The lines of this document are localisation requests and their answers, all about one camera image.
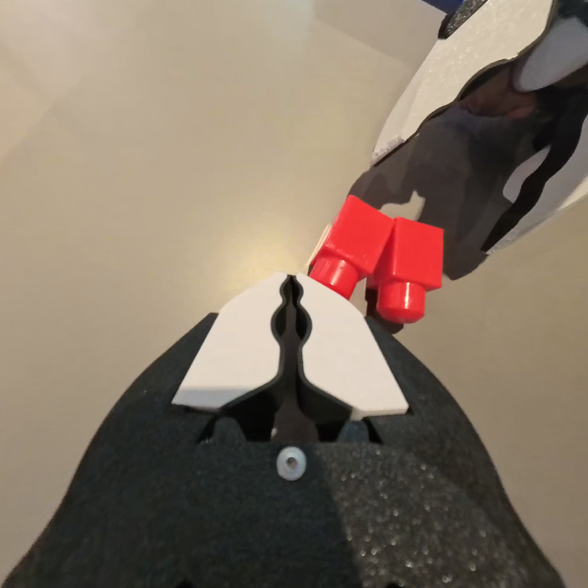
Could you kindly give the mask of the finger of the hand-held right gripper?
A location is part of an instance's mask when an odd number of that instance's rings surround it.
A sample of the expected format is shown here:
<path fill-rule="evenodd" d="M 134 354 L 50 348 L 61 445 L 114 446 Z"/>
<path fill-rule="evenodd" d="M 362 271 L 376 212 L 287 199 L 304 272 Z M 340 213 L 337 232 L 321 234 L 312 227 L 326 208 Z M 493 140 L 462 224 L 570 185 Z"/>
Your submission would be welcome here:
<path fill-rule="evenodd" d="M 537 114 L 507 124 L 507 153 L 490 173 L 484 254 L 513 244 L 587 194 L 587 95 L 536 97 Z"/>
<path fill-rule="evenodd" d="M 472 2 L 455 15 L 395 103 L 371 156 L 376 165 L 457 102 L 486 71 L 512 62 L 544 35 L 557 1 Z"/>

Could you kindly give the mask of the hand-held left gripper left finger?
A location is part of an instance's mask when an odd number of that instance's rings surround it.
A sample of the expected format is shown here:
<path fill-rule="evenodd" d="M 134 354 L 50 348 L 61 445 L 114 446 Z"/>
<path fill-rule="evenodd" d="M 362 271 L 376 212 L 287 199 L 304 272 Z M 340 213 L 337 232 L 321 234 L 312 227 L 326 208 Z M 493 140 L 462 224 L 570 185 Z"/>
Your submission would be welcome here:
<path fill-rule="evenodd" d="M 226 303 L 215 318 L 172 404 L 221 411 L 272 383 L 281 371 L 273 331 L 289 275 L 277 272 Z"/>

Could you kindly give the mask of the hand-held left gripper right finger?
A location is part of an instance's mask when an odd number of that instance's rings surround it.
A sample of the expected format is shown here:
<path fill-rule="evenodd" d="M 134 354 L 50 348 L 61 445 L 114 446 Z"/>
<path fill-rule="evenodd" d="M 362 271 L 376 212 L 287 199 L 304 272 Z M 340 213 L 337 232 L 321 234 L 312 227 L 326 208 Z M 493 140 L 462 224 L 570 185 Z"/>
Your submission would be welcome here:
<path fill-rule="evenodd" d="M 333 290 L 295 275 L 305 327 L 301 407 L 311 418 L 404 415 L 409 404 L 362 313 Z"/>

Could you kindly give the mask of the red mega block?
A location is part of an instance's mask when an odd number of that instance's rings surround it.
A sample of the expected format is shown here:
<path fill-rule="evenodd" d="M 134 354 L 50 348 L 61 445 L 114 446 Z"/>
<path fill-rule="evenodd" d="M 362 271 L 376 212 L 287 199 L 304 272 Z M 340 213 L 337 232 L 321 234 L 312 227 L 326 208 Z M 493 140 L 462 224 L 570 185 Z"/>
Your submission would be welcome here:
<path fill-rule="evenodd" d="M 443 230 L 402 217 L 392 231 L 366 287 L 376 292 L 376 312 L 395 324 L 413 324 L 425 314 L 428 292 L 443 277 Z"/>
<path fill-rule="evenodd" d="M 311 256 L 308 276 L 349 300 L 375 271 L 392 228 L 390 217 L 348 195 Z"/>

